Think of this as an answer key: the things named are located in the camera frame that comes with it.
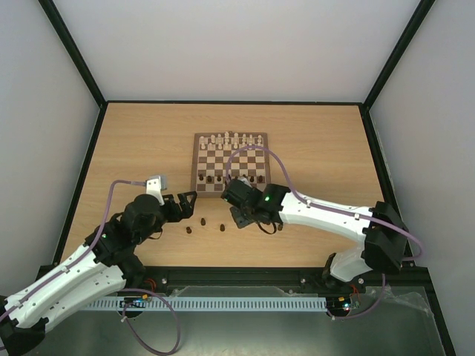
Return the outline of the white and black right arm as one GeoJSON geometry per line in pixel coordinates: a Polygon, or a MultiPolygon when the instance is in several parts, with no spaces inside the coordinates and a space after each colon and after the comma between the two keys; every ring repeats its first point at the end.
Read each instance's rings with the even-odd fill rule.
{"type": "Polygon", "coordinates": [[[353,241],[353,248],[328,257],[317,279],[329,290],[338,291],[370,271],[398,274],[402,269],[407,228],[385,202],[372,208],[352,207],[304,196],[283,185],[268,184],[259,190],[244,179],[231,180],[221,198],[230,204],[238,228],[252,223],[274,230],[280,225],[304,225],[353,241]]]}

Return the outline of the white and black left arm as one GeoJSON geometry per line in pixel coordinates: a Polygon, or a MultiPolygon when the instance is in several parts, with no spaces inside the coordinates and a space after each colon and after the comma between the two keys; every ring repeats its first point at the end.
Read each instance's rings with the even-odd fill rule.
{"type": "Polygon", "coordinates": [[[160,233],[165,223],[178,223],[194,213],[194,191],[159,201],[141,194],[85,239],[71,256],[27,288],[1,302],[2,348],[24,355],[47,332],[93,301],[122,289],[135,289],[145,279],[145,266],[135,248],[160,233]]]}

